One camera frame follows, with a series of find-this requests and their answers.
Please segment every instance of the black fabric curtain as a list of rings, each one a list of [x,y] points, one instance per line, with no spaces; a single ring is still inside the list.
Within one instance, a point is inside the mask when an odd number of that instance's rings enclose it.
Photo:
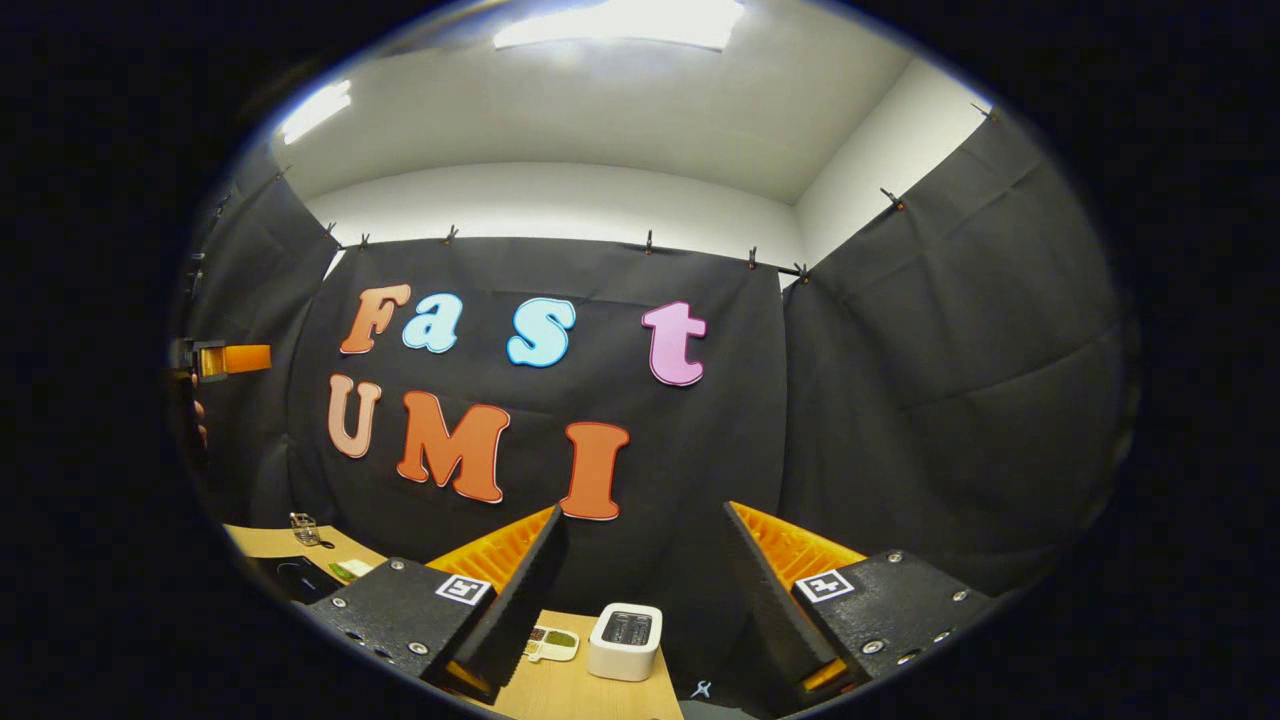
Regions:
[[[1006,114],[785,293],[782,518],[986,593],[1105,505],[1132,378],[1103,238]]]
[[[270,370],[196,391],[209,428],[206,498],[223,523],[287,527],[285,382],[306,307],[339,246],[289,188],[265,145],[243,158],[197,222],[204,223],[196,242],[205,254],[204,279],[188,336],[271,346]]]
[[[383,331],[364,331],[372,346],[343,354],[361,295],[401,284],[408,286],[407,300],[388,304]],[[419,302],[436,293],[461,304],[456,340],[447,348],[447,338],[434,350],[411,347],[406,325]],[[539,297],[573,305],[567,350],[548,366],[516,365],[506,350],[515,313]],[[703,365],[701,378],[687,386],[659,382],[650,366],[653,331],[641,324],[672,302],[686,302],[705,322],[704,337],[687,341],[687,359]],[[335,374],[380,389],[362,454],[344,454],[330,436]],[[348,249],[311,305],[292,364],[285,405],[293,497],[300,510],[383,553],[429,561],[566,498],[571,424],[623,428],[630,442],[617,451],[612,482],[618,515],[566,518],[568,557],[547,607],[594,616],[609,602],[657,606],[673,675],[710,678],[746,620],[723,561],[721,503],[777,509],[785,378],[777,274],[750,270],[745,260],[571,240]],[[412,392],[438,398],[449,432],[460,432],[477,405],[509,415],[497,441],[499,502],[457,487],[467,462],[479,460],[462,460],[444,487],[444,478],[415,482],[398,470]],[[343,407],[342,430],[355,437],[357,391]]]

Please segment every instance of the black phone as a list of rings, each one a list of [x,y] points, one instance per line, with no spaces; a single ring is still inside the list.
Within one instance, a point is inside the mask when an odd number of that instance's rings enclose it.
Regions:
[[[271,584],[289,596],[289,600],[303,605],[311,605],[329,597],[343,587],[333,575],[301,555],[296,557],[253,557],[251,560]]]

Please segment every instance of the light blue letter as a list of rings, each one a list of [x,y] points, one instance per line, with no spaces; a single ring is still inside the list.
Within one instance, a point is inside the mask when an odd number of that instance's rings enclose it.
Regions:
[[[566,300],[535,297],[516,309],[512,324],[518,336],[507,341],[507,357],[516,365],[547,368],[559,363],[568,350],[568,333],[576,316]]]
[[[424,297],[417,304],[417,316],[404,325],[401,337],[408,347],[426,347],[431,352],[444,352],[453,347],[458,336],[453,331],[462,315],[458,296],[440,292]]]

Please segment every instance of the orange letter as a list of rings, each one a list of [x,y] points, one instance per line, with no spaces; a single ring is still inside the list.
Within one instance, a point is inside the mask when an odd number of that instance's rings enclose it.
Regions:
[[[356,437],[347,434],[347,396],[353,383],[347,375],[329,378],[329,439],[347,457],[364,457],[369,452],[369,441],[374,437],[374,404],[383,396],[383,388],[374,383],[360,383],[360,419],[356,420]]]
[[[402,478],[424,483],[426,466],[435,475],[435,484],[444,487],[449,475],[462,462],[462,471],[453,489],[480,502],[502,502],[498,489],[498,438],[511,424],[511,415],[493,405],[474,405],[462,416],[453,434],[444,427],[440,401],[429,392],[406,392],[408,429],[404,432],[404,459],[396,466]],[[426,465],[422,454],[426,452]]]
[[[356,322],[351,325],[351,334],[342,341],[343,355],[360,355],[374,348],[374,338],[370,332],[383,334],[387,324],[392,322],[392,311],[396,305],[408,302],[408,286],[371,287],[360,293],[360,310],[356,311]]]
[[[573,441],[573,475],[568,480],[568,497],[561,510],[582,520],[612,520],[618,516],[613,502],[613,461],[618,448],[631,442],[622,428],[604,423],[573,423],[564,428]]]

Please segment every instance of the wooden table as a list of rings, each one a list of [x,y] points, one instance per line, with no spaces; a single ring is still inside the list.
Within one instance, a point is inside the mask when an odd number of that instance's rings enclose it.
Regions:
[[[301,555],[326,573],[330,562],[361,560],[378,566],[387,557],[357,543],[329,525],[316,528],[320,539],[332,542],[333,550],[307,547],[293,537],[293,530],[259,529],[224,525],[232,541],[248,557],[292,557]],[[530,662],[521,657],[511,678],[493,706],[471,698],[468,702],[486,707],[516,720],[684,720],[676,692],[671,687],[667,661],[662,648],[654,659],[653,674],[641,683],[605,680],[586,671],[588,638],[595,626],[595,618],[543,610],[538,624],[571,630],[581,639],[577,655],[568,662],[540,660]]]

